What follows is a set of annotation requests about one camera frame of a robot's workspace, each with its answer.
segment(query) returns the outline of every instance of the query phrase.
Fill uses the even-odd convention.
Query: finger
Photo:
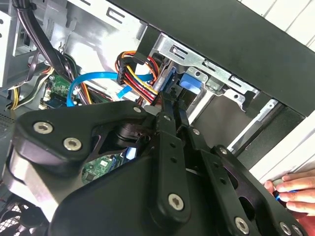
[[[276,189],[280,193],[289,192],[292,190],[315,188],[315,177],[299,178],[292,181],[278,184]]]
[[[289,174],[282,177],[283,181],[290,181],[298,178],[305,178],[305,177],[312,177],[315,176],[315,170],[302,172],[302,173],[296,173],[296,174]]]
[[[274,192],[275,188],[274,188],[274,185],[271,181],[265,182],[264,187],[268,190],[269,193],[272,194]]]
[[[309,216],[315,215],[314,203],[288,202],[286,208],[295,212],[304,212]]]
[[[315,190],[303,190],[296,193],[280,193],[279,197],[284,202],[315,203]]]

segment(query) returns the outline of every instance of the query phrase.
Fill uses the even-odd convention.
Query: red wire
[[[156,61],[152,57],[148,57],[148,59],[153,63],[155,70],[157,71],[157,76],[159,75],[159,67]]]
[[[130,75],[128,75],[127,73],[125,73],[125,76],[127,77],[127,79],[137,88],[139,89],[142,93],[144,93],[148,98],[150,98],[150,100],[154,100],[154,97],[152,97],[146,90],[144,90],[141,86],[139,86],[132,78]]]

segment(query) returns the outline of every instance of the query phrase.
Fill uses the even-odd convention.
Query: black metal plate
[[[110,0],[308,116],[315,53],[237,0]]]

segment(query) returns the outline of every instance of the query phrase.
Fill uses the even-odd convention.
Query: silver screw
[[[76,138],[67,138],[64,140],[63,146],[69,151],[78,151],[81,149],[82,143]]]
[[[39,134],[50,134],[54,130],[53,126],[46,122],[37,122],[33,128]]]
[[[141,109],[140,109],[140,108],[138,108],[138,107],[134,107],[133,109],[134,109],[134,111],[135,111],[135,112],[137,112],[137,113],[141,113]]]
[[[280,227],[283,230],[283,232],[285,232],[286,235],[292,234],[291,230],[289,229],[289,227],[284,222],[280,222]]]
[[[196,135],[200,135],[200,132],[199,132],[199,130],[197,130],[197,129],[193,129],[193,132],[194,132]]]
[[[168,121],[171,121],[171,117],[168,117],[168,116],[164,116],[165,119],[167,119]]]
[[[175,193],[171,193],[168,195],[168,203],[173,207],[175,210],[182,210],[184,209],[184,202],[183,199]]]
[[[220,148],[220,151],[224,154],[224,155],[227,155],[227,151],[224,149],[224,148]]]
[[[303,236],[301,230],[296,225],[292,225],[292,227],[299,236]]]
[[[245,220],[243,220],[241,217],[236,217],[235,218],[235,224],[236,227],[245,235],[248,235],[250,233],[250,229],[247,225],[247,223],[245,222]]]

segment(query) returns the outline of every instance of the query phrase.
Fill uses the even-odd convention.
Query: yellow wire
[[[14,90],[13,90],[13,92],[14,92],[14,101],[13,101],[13,105],[12,105],[12,110],[18,105],[18,102],[19,102],[19,93],[18,93],[18,91],[17,91],[17,88],[15,88]]]
[[[151,102],[150,102],[146,97],[144,97],[141,93],[139,93],[139,92],[136,90],[136,88],[135,88],[132,84],[130,84],[130,83],[129,83],[128,81],[126,81],[126,80],[125,80],[125,83],[126,83],[126,85],[128,85],[130,88],[132,88],[133,91],[135,91],[140,97],[142,97],[142,98],[145,99],[148,103],[151,104]]]
[[[138,81],[142,86],[146,87],[148,90],[150,90],[152,93],[154,94],[158,94],[157,91],[155,91],[154,89],[152,89],[150,86],[148,86],[146,83],[144,83],[142,80],[139,79],[139,77],[132,71],[131,67],[129,65],[127,65],[127,69],[129,70],[129,72],[132,74],[132,76],[135,78],[136,81]]]

